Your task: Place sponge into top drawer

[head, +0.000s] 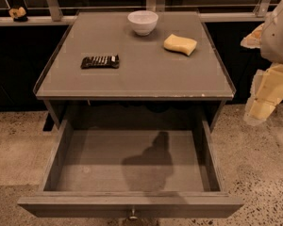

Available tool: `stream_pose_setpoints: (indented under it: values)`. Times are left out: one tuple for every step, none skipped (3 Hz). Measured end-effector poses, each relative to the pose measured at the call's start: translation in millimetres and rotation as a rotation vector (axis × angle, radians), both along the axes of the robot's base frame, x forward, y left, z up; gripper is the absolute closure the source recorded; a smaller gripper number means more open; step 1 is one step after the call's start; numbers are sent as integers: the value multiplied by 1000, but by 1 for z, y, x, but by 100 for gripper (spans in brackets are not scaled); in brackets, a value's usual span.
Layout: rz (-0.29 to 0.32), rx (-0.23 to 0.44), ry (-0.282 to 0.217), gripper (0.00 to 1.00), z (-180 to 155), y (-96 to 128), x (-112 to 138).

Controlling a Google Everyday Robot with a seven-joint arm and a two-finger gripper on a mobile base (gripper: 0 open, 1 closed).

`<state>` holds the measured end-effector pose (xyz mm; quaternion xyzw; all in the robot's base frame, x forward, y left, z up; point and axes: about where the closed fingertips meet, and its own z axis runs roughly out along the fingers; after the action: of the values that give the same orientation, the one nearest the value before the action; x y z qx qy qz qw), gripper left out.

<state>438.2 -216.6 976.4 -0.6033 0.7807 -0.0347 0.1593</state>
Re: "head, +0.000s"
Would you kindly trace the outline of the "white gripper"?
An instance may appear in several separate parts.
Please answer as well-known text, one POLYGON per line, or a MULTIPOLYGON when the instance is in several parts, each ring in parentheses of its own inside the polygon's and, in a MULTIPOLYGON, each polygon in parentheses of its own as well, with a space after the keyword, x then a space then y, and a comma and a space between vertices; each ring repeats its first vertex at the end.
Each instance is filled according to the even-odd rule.
POLYGON ((266 71, 257 70, 252 81, 243 119, 256 126, 265 122, 283 101, 283 0, 264 24, 242 39, 241 46, 260 48, 261 56, 274 62, 266 71))

